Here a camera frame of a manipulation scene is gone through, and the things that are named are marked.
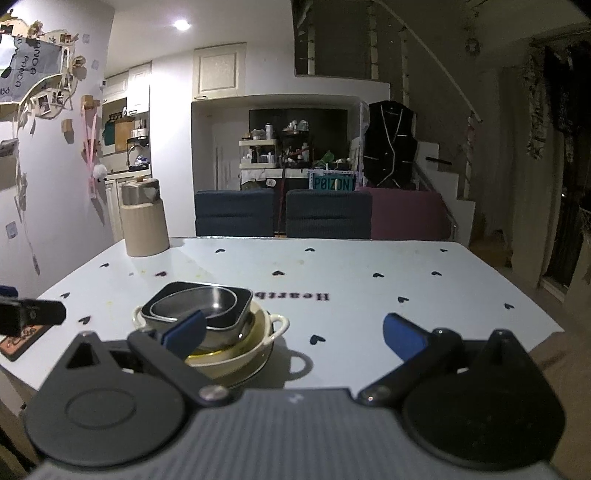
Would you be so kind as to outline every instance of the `white plush keychain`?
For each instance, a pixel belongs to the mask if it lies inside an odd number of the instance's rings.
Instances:
[[[102,163],[98,163],[97,165],[95,165],[92,171],[92,176],[95,178],[96,181],[102,182],[105,181],[105,177],[108,173],[109,171],[107,170],[107,167],[105,167]]]

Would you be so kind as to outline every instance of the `cutting board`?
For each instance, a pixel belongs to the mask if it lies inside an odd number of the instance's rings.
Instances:
[[[134,118],[126,117],[115,122],[115,151],[126,152],[127,140],[131,138],[134,129]]]

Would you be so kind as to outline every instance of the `ceiling light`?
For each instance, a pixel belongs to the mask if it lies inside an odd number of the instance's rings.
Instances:
[[[177,20],[175,23],[173,23],[173,25],[181,32],[184,32],[185,30],[188,30],[191,27],[191,25],[189,25],[189,23],[184,19]]]

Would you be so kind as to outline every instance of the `thermos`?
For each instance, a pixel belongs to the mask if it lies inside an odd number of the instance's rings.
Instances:
[[[121,186],[121,224],[130,257],[149,257],[169,249],[160,182],[138,177]]]

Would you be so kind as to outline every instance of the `light switch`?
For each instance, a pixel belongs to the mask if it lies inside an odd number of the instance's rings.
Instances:
[[[6,234],[8,235],[8,239],[12,239],[12,238],[14,238],[14,237],[16,237],[18,235],[17,223],[16,222],[10,222],[6,226]]]

